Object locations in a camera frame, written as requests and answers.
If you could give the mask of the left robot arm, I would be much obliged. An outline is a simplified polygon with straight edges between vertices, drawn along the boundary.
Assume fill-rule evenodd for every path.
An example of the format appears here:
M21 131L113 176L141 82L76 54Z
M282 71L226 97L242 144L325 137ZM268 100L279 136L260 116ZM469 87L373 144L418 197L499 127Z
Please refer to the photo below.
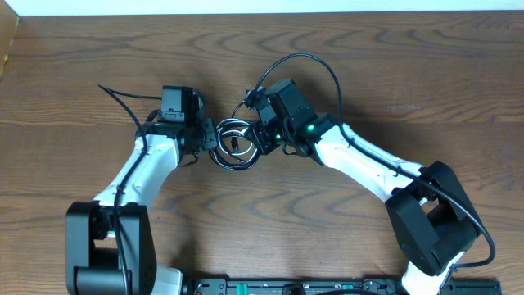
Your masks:
M134 147L117 176L91 202L65 215L65 281L70 294L190 294L181 270L160 266L149 212L168 176L191 155L217 145L205 100L191 87L166 85L160 107L136 116Z

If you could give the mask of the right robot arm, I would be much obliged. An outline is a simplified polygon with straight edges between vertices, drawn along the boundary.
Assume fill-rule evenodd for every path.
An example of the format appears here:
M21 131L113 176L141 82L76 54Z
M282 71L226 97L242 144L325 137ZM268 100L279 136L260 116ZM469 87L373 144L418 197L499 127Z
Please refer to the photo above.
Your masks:
M406 161L358 136L328 113L319 114L292 79L246 94L257 111L249 137L264 155L289 145L349 176L384 204L409 264L400 285L408 294L438 294L451 270L481 235L481 221L453 170Z

